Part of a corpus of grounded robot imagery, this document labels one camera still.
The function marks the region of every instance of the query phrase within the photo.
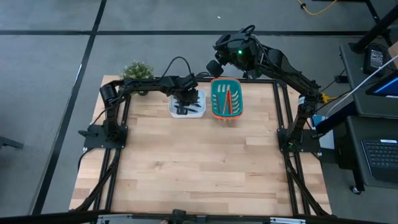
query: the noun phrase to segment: blue screen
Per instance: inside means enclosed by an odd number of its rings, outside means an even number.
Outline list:
[[[386,83],[384,86],[376,90],[375,93],[389,96],[398,96],[398,78],[395,78]]]

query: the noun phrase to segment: potted plant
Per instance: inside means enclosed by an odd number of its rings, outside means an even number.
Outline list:
[[[125,79],[125,78],[135,78],[135,79],[154,78],[154,68],[149,65],[146,65],[144,62],[133,61],[131,63],[131,65],[124,67],[120,77],[122,79]],[[140,95],[140,96],[145,96],[146,94],[148,94],[148,91],[138,91],[138,95]]]

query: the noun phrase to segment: black mount plate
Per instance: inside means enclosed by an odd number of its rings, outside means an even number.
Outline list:
[[[277,134],[278,134],[279,150],[283,150],[283,152],[285,151],[296,152],[296,148],[294,147],[289,148],[289,145],[285,144],[287,129],[283,128],[278,129]],[[313,135],[314,135],[313,130],[308,130],[308,129],[303,130],[304,147],[303,144],[297,146],[297,152],[321,152],[319,139],[312,139],[311,136]]]
[[[90,148],[104,148],[104,149],[123,149],[126,145],[128,127],[120,125],[121,140],[118,142],[105,141],[106,136],[104,129],[101,125],[92,125],[89,132],[92,134],[86,135],[84,147]]]

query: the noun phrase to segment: keyboard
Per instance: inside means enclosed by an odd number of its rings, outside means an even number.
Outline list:
[[[366,139],[362,146],[372,177],[398,182],[398,140]]]

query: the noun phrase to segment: green plant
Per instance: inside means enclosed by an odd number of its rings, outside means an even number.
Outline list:
[[[144,62],[133,61],[130,66],[123,69],[121,78],[145,79],[154,77],[154,68]]]

